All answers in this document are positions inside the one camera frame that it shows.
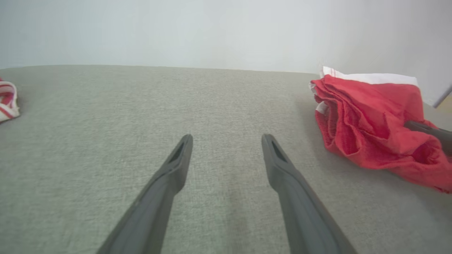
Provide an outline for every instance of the white backdrop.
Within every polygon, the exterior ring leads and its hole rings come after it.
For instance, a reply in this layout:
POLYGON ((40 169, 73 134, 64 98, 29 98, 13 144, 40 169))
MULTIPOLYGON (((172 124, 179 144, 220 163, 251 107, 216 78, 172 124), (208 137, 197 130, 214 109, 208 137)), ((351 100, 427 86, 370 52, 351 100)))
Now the white backdrop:
POLYGON ((452 79, 450 0, 0 0, 0 69, 144 65, 452 79))

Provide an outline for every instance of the red cloth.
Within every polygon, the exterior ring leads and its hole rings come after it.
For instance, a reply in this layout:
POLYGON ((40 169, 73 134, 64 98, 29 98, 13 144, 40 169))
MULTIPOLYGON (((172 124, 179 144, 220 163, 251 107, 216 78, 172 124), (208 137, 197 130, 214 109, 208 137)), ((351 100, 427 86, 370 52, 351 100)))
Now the red cloth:
POLYGON ((325 113, 315 112, 326 149, 360 167, 389 169, 407 181, 452 191, 452 164, 432 135, 403 127, 424 119, 420 90, 415 85, 370 85, 326 75, 315 84, 315 99, 325 113))

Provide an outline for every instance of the striped cloth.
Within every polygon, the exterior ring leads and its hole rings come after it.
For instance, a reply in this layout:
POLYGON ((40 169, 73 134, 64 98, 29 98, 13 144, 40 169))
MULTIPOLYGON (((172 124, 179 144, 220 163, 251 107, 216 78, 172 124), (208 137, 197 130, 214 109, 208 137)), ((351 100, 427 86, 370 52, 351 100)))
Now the striped cloth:
POLYGON ((20 115, 16 100, 17 89, 14 84, 0 78, 0 122, 20 115))

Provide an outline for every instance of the cloth fold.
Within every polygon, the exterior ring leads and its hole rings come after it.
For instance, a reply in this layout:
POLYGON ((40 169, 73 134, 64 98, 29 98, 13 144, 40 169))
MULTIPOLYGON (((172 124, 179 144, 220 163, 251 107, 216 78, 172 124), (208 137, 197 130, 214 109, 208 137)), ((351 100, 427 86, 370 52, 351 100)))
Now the cloth fold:
POLYGON ((11 82, 0 78, 0 122, 20 115, 17 106, 17 89, 11 82))
POLYGON ((311 81, 326 149, 360 167, 389 169, 419 185, 452 191, 452 164, 439 140, 404 127, 424 119, 417 80, 396 74, 345 75, 324 67, 311 81))

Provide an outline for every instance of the gray tabletop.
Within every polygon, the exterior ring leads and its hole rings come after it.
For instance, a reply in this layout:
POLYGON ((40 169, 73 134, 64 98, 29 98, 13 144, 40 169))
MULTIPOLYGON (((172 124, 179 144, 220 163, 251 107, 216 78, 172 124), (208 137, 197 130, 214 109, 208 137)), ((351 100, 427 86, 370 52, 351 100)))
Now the gray tabletop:
MULTIPOLYGON (((94 253, 183 134, 184 189, 162 253, 288 253, 260 138, 273 134, 356 250, 450 253, 452 196, 329 153, 317 75, 140 66, 0 70, 22 115, 0 124, 0 253, 94 253)), ((426 118, 452 129, 426 107, 426 118)))

